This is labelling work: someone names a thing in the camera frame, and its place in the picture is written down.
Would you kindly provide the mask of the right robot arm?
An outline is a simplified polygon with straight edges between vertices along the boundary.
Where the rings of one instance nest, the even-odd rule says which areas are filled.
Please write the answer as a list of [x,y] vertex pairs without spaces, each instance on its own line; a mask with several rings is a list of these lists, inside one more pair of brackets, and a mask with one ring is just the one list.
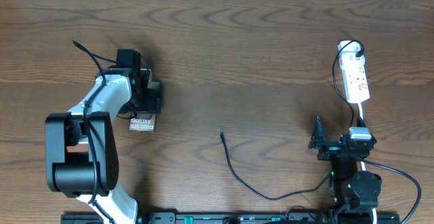
[[331,223],[373,223],[378,207],[382,179],[367,170],[359,170],[358,163],[370,155],[377,140],[361,118],[337,141],[326,139],[320,117],[309,142],[310,149],[318,150],[317,159],[331,162],[330,195],[335,207],[328,211]]

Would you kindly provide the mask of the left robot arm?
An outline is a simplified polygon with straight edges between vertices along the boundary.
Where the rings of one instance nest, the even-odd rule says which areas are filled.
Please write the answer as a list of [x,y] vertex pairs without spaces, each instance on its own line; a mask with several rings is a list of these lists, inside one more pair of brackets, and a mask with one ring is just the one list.
[[87,204],[92,214],[63,214],[61,223],[147,223],[137,200],[119,182],[113,121],[127,119],[132,131],[154,132],[161,112],[161,83],[147,60],[119,49],[112,66],[99,68],[94,87],[65,113],[45,120],[49,189]]

